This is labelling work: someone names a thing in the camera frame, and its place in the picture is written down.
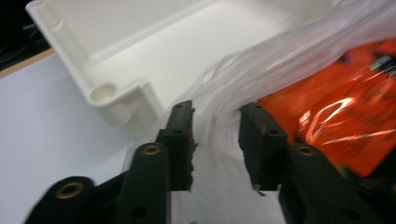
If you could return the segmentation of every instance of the orange plastic packaging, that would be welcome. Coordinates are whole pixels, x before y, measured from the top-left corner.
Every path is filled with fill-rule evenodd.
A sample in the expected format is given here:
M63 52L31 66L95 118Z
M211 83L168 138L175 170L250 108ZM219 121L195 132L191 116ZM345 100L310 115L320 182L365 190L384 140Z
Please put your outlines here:
M379 54L396 57L396 39L351 49L342 60L259 104L291 143L298 137L335 167L367 176L396 147L396 77L373 68Z

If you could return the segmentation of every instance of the white surface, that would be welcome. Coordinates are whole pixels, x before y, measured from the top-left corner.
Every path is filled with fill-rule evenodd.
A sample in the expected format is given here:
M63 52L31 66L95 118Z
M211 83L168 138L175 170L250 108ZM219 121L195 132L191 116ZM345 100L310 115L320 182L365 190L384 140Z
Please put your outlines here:
M109 123L134 134L144 132L136 122L153 123L210 64L317 19L332 4L39 0L27 9L87 101Z
M86 104L57 56L0 79L0 223L22 223L70 175L96 184L120 173L129 134Z

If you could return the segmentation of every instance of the screw hole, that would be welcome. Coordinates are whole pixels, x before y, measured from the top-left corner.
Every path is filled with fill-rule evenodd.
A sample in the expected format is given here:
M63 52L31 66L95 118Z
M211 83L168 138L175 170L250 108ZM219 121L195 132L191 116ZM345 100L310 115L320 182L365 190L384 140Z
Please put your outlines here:
M69 199L79 195L84 189L84 185L78 182L63 185L56 191L55 196L59 199Z
M151 146L151 147L145 147L143 149L143 154L148 155L148 156L152 156L155 155L157 153L161 152L161 148L160 147L155 147L155 146Z
M148 214L148 211L143 206L137 206L132 210L132 217L141 218L145 217Z
M360 220L361 216L359 216L359 213L357 213L355 210L350 209L350 208L342 208L341 212L344 214L349 219L352 220Z
M313 155L315 155L314 149L309 148L309 147L298 147L297 150L298 150L298 152L300 154L303 154L305 156L313 156Z

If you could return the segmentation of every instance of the white tray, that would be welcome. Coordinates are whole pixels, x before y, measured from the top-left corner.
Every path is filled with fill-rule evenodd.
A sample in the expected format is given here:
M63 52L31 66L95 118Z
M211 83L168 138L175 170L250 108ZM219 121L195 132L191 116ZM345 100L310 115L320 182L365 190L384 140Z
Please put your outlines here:
M88 103L139 135L210 64L322 17L333 2L38 0L26 8Z

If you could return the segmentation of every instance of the clear plastic bag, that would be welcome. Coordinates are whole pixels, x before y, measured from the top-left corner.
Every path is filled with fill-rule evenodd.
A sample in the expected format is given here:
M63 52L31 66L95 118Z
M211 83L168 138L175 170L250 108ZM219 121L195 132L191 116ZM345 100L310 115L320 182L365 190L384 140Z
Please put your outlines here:
M191 192L172 193L172 222L284 223L277 193L261 197L250 185L238 145L238 108L314 74L347 49L395 36L395 21L396 1L339 1L321 20L228 56L204 72L177 99L193 101L199 146ZM137 144L152 141L156 133Z

